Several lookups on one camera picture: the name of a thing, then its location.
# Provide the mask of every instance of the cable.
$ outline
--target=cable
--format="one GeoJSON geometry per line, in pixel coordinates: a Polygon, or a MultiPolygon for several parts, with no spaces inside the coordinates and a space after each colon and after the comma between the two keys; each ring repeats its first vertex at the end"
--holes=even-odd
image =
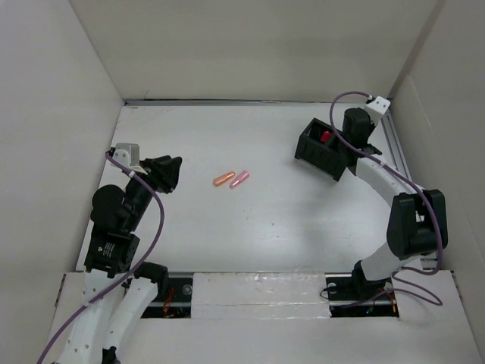
{"type": "MultiPolygon", "coordinates": [[[[164,227],[164,220],[165,220],[165,211],[164,211],[164,206],[161,202],[160,197],[158,197],[157,193],[142,179],[140,178],[137,174],[133,173],[129,168],[126,168],[125,166],[121,165],[120,163],[116,162],[108,152],[106,152],[105,157],[107,160],[109,160],[113,165],[121,169],[123,173],[125,173],[126,176],[130,177],[130,175],[133,176],[133,178],[142,186],[144,186],[153,196],[155,201],[158,204],[158,207],[160,208],[160,224],[158,225],[158,230],[157,233],[155,234],[155,237],[153,238],[152,244],[149,246],[149,248],[146,250],[145,254],[143,254],[142,258],[129,270],[127,271],[120,279],[115,281],[114,283],[110,284],[107,286],[104,290],[102,290],[100,293],[98,293],[96,296],[94,296],[91,300],[88,301],[88,304],[92,305],[93,303],[98,302],[101,298],[103,298],[106,294],[110,293],[114,288],[125,282],[126,279],[128,279],[129,276],[131,276],[135,270],[137,270],[141,264],[148,258],[152,250],[155,248],[155,245],[158,242],[158,238],[160,237],[161,234],[161,229],[164,227]]],[[[44,361],[45,357],[47,356],[47,353],[50,351],[52,346],[54,345],[55,341],[61,336],[62,332],[85,310],[87,309],[87,306],[82,306],[80,307],[70,318],[67,319],[67,321],[55,332],[55,334],[52,336],[51,340],[47,343],[45,346],[45,349],[42,351],[42,354],[39,357],[39,360],[37,360],[37,364],[42,364],[44,361]]]]}
{"type": "MultiPolygon", "coordinates": [[[[434,213],[433,207],[431,206],[430,202],[427,200],[427,198],[424,195],[423,191],[421,191],[421,189],[418,187],[418,185],[416,185],[411,180],[409,180],[408,178],[404,177],[398,171],[396,171],[395,169],[393,169],[389,165],[383,163],[381,160],[379,160],[378,158],[374,157],[373,155],[371,155],[369,153],[366,153],[366,152],[363,152],[363,151],[355,148],[351,143],[349,143],[347,140],[345,140],[344,137],[339,133],[339,131],[335,127],[335,123],[333,122],[333,109],[335,108],[335,104],[337,103],[337,101],[339,101],[342,97],[348,96],[348,95],[360,95],[360,96],[367,97],[368,99],[370,99],[372,97],[370,94],[363,93],[362,91],[348,91],[346,93],[341,93],[335,99],[333,99],[332,104],[330,106],[330,125],[332,127],[333,133],[336,135],[337,138],[339,138],[340,142],[342,142],[342,144],[344,146],[346,146],[347,148],[349,148],[350,150],[352,150],[354,153],[357,153],[359,155],[362,155],[365,158],[369,158],[371,161],[373,161],[373,162],[377,163],[378,165],[380,165],[385,171],[387,171],[392,176],[397,177],[398,179],[400,179],[403,182],[407,183],[409,186],[412,187],[413,190],[416,191],[416,193],[423,200],[423,203],[426,206],[426,210],[430,214],[430,219],[431,219],[431,222],[433,223],[433,229],[434,229],[434,232],[436,234],[436,244],[438,246],[438,249],[437,249],[437,252],[438,252],[438,262],[436,264],[436,268],[434,268],[432,271],[422,271],[422,270],[417,269],[417,268],[414,268],[414,267],[402,267],[401,268],[401,271],[415,271],[416,273],[419,273],[420,275],[435,275],[443,267],[443,240],[442,240],[442,237],[441,237],[441,232],[440,232],[440,226],[438,224],[438,219],[437,219],[437,216],[434,213]]],[[[420,298],[422,300],[425,300],[425,301],[427,301],[429,303],[432,303],[432,304],[434,304],[436,306],[442,306],[443,305],[443,301],[440,300],[440,298],[436,294],[432,293],[431,291],[429,291],[425,287],[422,287],[419,284],[412,283],[410,281],[405,281],[404,279],[401,279],[401,278],[396,278],[396,274],[398,272],[399,271],[395,271],[392,274],[393,278],[396,281],[399,281],[401,283],[408,284],[410,286],[413,286],[413,287],[419,288],[420,290],[423,290],[424,292],[430,294],[436,300],[436,302],[435,301],[432,301],[432,300],[429,300],[428,298],[423,297],[422,295],[419,295],[417,293],[414,293],[414,292],[412,292],[410,290],[404,290],[404,289],[401,289],[401,288],[393,288],[392,290],[383,290],[382,292],[379,292],[375,296],[373,296],[371,298],[368,298],[366,300],[362,300],[362,301],[359,301],[359,302],[356,302],[356,303],[352,303],[352,304],[349,304],[349,305],[344,305],[344,306],[341,306],[341,307],[343,307],[343,308],[345,308],[345,307],[346,308],[355,307],[355,306],[361,305],[362,303],[366,303],[368,301],[375,300],[376,298],[378,298],[378,297],[380,297],[380,296],[382,296],[384,294],[391,293],[391,292],[403,292],[403,293],[406,293],[406,294],[410,294],[410,295],[412,295],[414,297],[420,298]]]]}

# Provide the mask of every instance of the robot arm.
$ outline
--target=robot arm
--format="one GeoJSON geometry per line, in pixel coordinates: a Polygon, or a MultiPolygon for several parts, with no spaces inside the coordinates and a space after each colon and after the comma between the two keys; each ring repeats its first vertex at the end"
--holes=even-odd
{"type": "MultiPolygon", "coordinates": [[[[364,109],[350,108],[344,114],[341,135],[355,148],[385,163],[379,150],[368,143],[390,103],[383,103],[378,97],[371,100],[364,109]]],[[[386,232],[386,242],[371,256],[355,264],[352,280],[345,287],[353,290],[362,299],[375,294],[382,288],[391,274],[421,255],[437,250],[437,239],[430,221],[429,212],[421,198],[408,184],[385,171],[382,165],[363,158],[342,144],[339,152],[346,161],[347,168],[369,184],[390,206],[390,220],[386,232]]],[[[443,248],[448,242],[446,207],[444,195],[439,190],[423,190],[433,207],[440,226],[443,248]]]]}
{"type": "MultiPolygon", "coordinates": [[[[178,183],[181,157],[169,155],[139,162],[139,147],[117,144],[109,154],[129,168],[154,191],[170,193],[178,183]]],[[[123,290],[114,288],[92,305],[100,292],[130,273],[139,238],[133,234],[152,194],[136,179],[123,191],[107,185],[92,198],[94,222],[84,265],[83,302],[87,309],[73,323],[69,339],[56,364],[116,364],[117,356],[150,302],[168,286],[167,268],[142,263],[134,271],[131,287],[110,320],[117,298],[123,290]]]]}

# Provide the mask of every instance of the small orange cylinder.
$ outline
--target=small orange cylinder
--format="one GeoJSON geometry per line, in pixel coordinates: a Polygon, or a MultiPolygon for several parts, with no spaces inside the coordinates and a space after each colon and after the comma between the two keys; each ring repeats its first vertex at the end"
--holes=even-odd
{"type": "Polygon", "coordinates": [[[235,175],[236,175],[236,172],[233,172],[233,171],[227,172],[226,174],[223,174],[222,176],[215,178],[214,181],[213,181],[213,184],[216,187],[218,187],[221,184],[224,184],[224,183],[228,182],[228,180],[230,180],[235,175]]]}

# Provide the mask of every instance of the black box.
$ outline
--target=black box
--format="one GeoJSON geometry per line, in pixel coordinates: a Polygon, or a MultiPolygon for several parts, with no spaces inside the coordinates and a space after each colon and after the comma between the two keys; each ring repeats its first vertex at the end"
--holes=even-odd
{"type": "Polygon", "coordinates": [[[314,118],[298,139],[295,158],[307,161],[338,181],[346,169],[346,161],[339,153],[339,144],[340,141],[334,135],[332,127],[314,118]],[[326,131],[332,135],[324,143],[321,137],[326,131]]]}

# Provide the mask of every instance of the purple cable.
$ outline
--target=purple cable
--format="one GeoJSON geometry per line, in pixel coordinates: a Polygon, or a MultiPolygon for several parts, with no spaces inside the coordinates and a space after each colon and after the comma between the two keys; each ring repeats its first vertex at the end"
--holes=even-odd
{"type": "MultiPolygon", "coordinates": [[[[109,154],[106,152],[106,159],[109,160],[113,165],[121,169],[123,173],[125,173],[126,176],[130,176],[132,171],[129,168],[126,168],[125,166],[121,165],[120,163],[116,162],[109,154]]],[[[165,220],[165,211],[164,211],[164,206],[161,203],[160,197],[158,197],[157,193],[144,181],[142,180],[137,174],[133,172],[133,178],[140,183],[142,186],[144,186],[150,193],[151,195],[155,198],[155,201],[158,204],[158,207],[160,208],[160,224],[158,225],[158,230],[157,233],[155,234],[155,237],[153,238],[153,242],[150,245],[150,247],[146,250],[145,254],[143,254],[142,258],[129,270],[127,271],[123,277],[115,281],[113,284],[110,284],[107,286],[104,290],[99,292],[96,296],[94,296],[91,300],[88,301],[89,304],[93,304],[98,302],[101,298],[103,298],[106,294],[110,293],[114,288],[125,282],[126,279],[128,279],[129,276],[131,276],[135,270],[137,270],[141,264],[148,258],[152,250],[155,248],[155,245],[157,244],[158,238],[160,237],[161,234],[161,229],[164,227],[164,220],[165,220]]],[[[45,357],[47,356],[47,353],[50,351],[52,346],[54,345],[55,341],[61,336],[62,332],[74,321],[77,316],[79,316],[81,313],[84,312],[84,310],[87,309],[86,306],[80,307],[70,318],[67,319],[67,321],[56,331],[54,336],[52,336],[51,340],[47,343],[45,346],[45,349],[42,351],[42,354],[39,357],[39,360],[37,360],[37,364],[42,364],[44,361],[45,357]]]]}
{"type": "MultiPolygon", "coordinates": [[[[408,178],[404,177],[398,171],[396,171],[395,169],[391,168],[389,165],[383,163],[381,160],[379,160],[378,158],[374,157],[373,155],[370,155],[370,154],[368,154],[366,152],[362,152],[361,150],[355,148],[352,144],[350,144],[347,140],[345,140],[343,138],[343,136],[338,132],[337,128],[335,127],[335,123],[333,122],[333,109],[335,108],[335,104],[337,103],[337,101],[339,101],[342,97],[347,96],[347,95],[361,95],[361,96],[367,97],[368,99],[371,97],[371,95],[369,95],[368,93],[363,93],[362,91],[348,91],[346,93],[341,93],[335,99],[333,99],[332,105],[330,106],[330,124],[332,126],[333,133],[336,135],[337,138],[339,138],[340,142],[342,142],[342,144],[344,146],[346,146],[347,148],[349,148],[350,150],[352,150],[354,153],[357,153],[359,155],[362,155],[365,158],[369,158],[371,161],[377,163],[385,171],[387,171],[389,174],[393,175],[394,177],[397,177],[398,179],[404,181],[409,186],[411,186],[412,189],[415,190],[416,193],[421,197],[421,199],[423,200],[424,205],[426,206],[426,209],[427,209],[428,213],[430,214],[431,222],[433,223],[434,232],[436,234],[436,244],[438,246],[438,249],[437,249],[437,252],[438,252],[438,262],[436,264],[436,268],[433,269],[432,271],[422,271],[422,270],[416,269],[414,267],[402,267],[401,270],[403,270],[403,271],[415,271],[415,272],[419,273],[420,275],[435,275],[443,267],[443,240],[442,240],[442,237],[441,237],[440,226],[438,224],[437,216],[435,215],[435,213],[433,211],[433,207],[431,206],[430,202],[427,200],[427,198],[424,195],[423,191],[421,191],[421,189],[418,187],[418,185],[416,185],[411,180],[409,180],[408,178]]],[[[432,303],[432,304],[434,304],[436,306],[442,306],[443,305],[443,301],[440,300],[440,298],[437,295],[435,295],[434,293],[432,293],[428,289],[420,286],[419,284],[412,283],[410,281],[405,281],[404,279],[401,279],[401,278],[397,278],[396,277],[396,274],[398,272],[399,271],[395,271],[393,273],[393,278],[396,281],[399,281],[401,283],[408,284],[410,286],[419,288],[420,290],[422,290],[422,291],[430,294],[433,298],[435,298],[436,299],[436,302],[434,302],[432,300],[429,300],[428,298],[423,297],[423,296],[421,296],[421,295],[419,295],[417,293],[411,292],[410,290],[403,290],[401,288],[393,288],[392,290],[384,290],[382,292],[379,292],[375,296],[373,296],[371,298],[367,298],[366,300],[362,300],[362,301],[359,301],[359,302],[356,302],[356,303],[352,303],[352,304],[349,304],[349,305],[344,305],[344,306],[341,306],[341,307],[344,307],[344,308],[355,307],[355,306],[361,305],[362,303],[366,303],[366,302],[375,300],[378,297],[380,297],[380,296],[382,296],[382,295],[384,295],[386,293],[391,293],[391,292],[403,292],[403,293],[406,293],[406,294],[410,294],[410,295],[412,295],[414,297],[421,298],[422,300],[425,300],[425,301],[427,301],[429,303],[432,303]]]]}

